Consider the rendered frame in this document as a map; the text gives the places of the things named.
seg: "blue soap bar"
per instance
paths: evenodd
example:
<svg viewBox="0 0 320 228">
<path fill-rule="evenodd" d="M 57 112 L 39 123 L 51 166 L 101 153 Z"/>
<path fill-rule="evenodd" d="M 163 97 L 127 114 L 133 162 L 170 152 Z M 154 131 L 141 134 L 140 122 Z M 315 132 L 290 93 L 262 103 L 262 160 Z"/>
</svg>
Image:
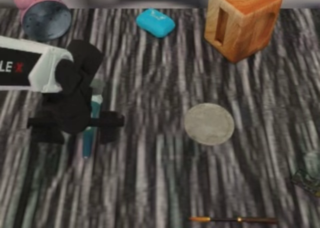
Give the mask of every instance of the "blue soap bar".
<svg viewBox="0 0 320 228">
<path fill-rule="evenodd" d="M 148 9 L 139 14 L 136 24 L 157 38 L 165 37 L 176 27 L 171 18 L 155 9 Z"/>
</svg>

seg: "round beige disc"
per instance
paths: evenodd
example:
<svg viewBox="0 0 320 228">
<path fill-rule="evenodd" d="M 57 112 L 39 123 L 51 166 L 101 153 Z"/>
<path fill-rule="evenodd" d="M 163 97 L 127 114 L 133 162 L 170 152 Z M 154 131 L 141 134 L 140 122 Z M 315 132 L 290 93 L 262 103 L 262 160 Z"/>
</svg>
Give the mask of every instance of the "round beige disc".
<svg viewBox="0 0 320 228">
<path fill-rule="evenodd" d="M 230 113 L 217 104 L 198 104 L 188 110 L 184 128 L 189 137 L 204 145 L 226 142 L 233 134 L 235 122 Z"/>
</svg>

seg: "wooden block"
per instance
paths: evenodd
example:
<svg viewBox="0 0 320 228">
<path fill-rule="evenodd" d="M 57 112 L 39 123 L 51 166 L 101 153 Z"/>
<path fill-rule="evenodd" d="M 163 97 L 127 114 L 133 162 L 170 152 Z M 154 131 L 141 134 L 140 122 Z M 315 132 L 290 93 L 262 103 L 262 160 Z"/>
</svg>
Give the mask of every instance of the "wooden block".
<svg viewBox="0 0 320 228">
<path fill-rule="evenodd" d="M 269 43 L 282 0 L 209 0 L 204 38 L 236 63 Z"/>
</svg>

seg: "gray striped table surface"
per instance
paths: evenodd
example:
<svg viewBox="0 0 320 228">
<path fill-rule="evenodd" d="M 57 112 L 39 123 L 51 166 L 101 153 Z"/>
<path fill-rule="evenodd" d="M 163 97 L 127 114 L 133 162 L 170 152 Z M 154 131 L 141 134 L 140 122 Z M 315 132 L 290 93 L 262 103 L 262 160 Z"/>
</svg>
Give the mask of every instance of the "gray striped table surface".
<svg viewBox="0 0 320 228">
<path fill-rule="evenodd" d="M 50 42 L 84 39 L 106 56 L 104 108 L 126 125 L 89 160 L 80 135 L 64 146 L 31 141 L 40 94 L 0 92 L 0 227 L 239 227 L 190 215 L 320 227 L 320 200 L 290 181 L 303 153 L 319 150 L 320 11 L 281 10 L 269 46 L 236 65 L 204 41 L 205 10 L 161 11 L 176 21 L 162 40 L 136 26 L 141 10 L 73 10 L 70 31 Z M 16 10 L 0 10 L 0 35 L 25 38 Z M 226 143 L 186 135 L 184 114 L 203 102 L 234 117 Z"/>
</svg>

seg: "banknote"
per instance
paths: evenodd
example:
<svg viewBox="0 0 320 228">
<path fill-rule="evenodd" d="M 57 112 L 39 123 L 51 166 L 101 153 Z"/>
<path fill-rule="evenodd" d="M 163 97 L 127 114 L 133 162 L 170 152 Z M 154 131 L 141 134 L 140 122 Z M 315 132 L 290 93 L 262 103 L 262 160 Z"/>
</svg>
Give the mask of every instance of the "banknote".
<svg viewBox="0 0 320 228">
<path fill-rule="evenodd" d="M 293 176 L 292 182 L 304 190 L 320 197 L 320 179 L 311 177 L 305 170 L 299 169 Z"/>
</svg>

